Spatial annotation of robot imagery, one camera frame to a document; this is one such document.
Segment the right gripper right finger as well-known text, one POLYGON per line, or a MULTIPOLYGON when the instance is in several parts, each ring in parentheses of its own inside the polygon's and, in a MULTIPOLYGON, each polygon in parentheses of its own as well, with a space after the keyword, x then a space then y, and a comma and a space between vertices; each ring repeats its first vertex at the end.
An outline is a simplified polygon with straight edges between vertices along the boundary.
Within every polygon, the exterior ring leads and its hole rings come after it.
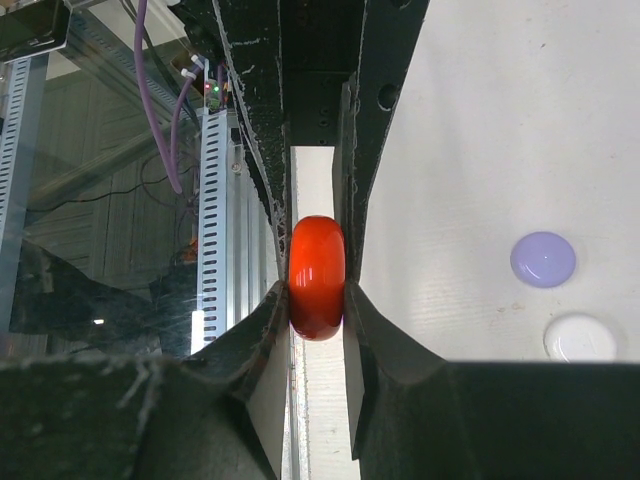
POLYGON ((639 5, 369 1, 340 105, 344 357, 365 479, 639 475, 639 5), (572 277, 512 272, 525 235, 572 277), (612 362, 546 354, 584 313, 612 362))

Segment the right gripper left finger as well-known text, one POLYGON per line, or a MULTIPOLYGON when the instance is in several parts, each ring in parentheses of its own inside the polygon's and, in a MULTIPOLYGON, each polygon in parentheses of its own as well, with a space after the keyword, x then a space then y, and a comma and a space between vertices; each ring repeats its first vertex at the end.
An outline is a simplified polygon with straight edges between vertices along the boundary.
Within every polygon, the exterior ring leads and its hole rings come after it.
POLYGON ((281 276, 185 359, 62 354, 1 365, 5 479, 258 479, 281 474, 292 235, 285 46, 289 1, 213 1, 281 276))

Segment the red earbud case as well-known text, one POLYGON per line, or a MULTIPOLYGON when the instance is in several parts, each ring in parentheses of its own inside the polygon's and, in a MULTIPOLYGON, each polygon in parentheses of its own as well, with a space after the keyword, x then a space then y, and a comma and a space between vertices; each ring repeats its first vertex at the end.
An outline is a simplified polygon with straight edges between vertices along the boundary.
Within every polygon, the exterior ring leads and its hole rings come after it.
POLYGON ((289 262, 291 325, 304 339, 333 337, 342 322, 346 256, 340 225, 307 216, 294 228, 289 262))

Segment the purple earbud case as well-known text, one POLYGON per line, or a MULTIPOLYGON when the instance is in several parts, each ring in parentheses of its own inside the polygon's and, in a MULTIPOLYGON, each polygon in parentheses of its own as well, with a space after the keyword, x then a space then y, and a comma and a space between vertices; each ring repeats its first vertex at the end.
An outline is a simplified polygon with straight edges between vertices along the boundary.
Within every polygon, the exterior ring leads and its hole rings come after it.
POLYGON ((510 266, 523 283, 535 288, 554 288, 572 277, 577 267, 577 255, 564 237, 554 232, 537 231, 515 243, 510 266))

